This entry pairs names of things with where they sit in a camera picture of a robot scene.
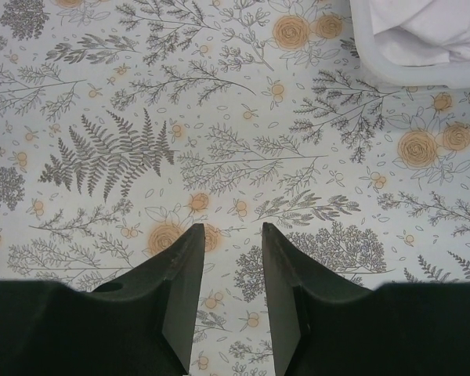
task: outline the floral patterned fabric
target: floral patterned fabric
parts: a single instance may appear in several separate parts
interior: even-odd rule
[[[364,81],[345,0],[0,0],[0,278],[90,291],[202,222],[191,374],[270,376],[265,221],[470,281],[470,92]]]

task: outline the botanical print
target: botanical print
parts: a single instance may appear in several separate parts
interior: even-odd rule
[[[264,222],[470,282],[470,89],[375,73],[347,1],[1,0],[0,278],[93,291],[204,224],[191,376],[274,374]]]

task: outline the white basket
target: white basket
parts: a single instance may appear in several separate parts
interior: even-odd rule
[[[382,81],[399,86],[446,85],[470,88],[470,63],[403,67],[384,57],[374,41],[369,0],[351,0],[355,44],[362,64]]]

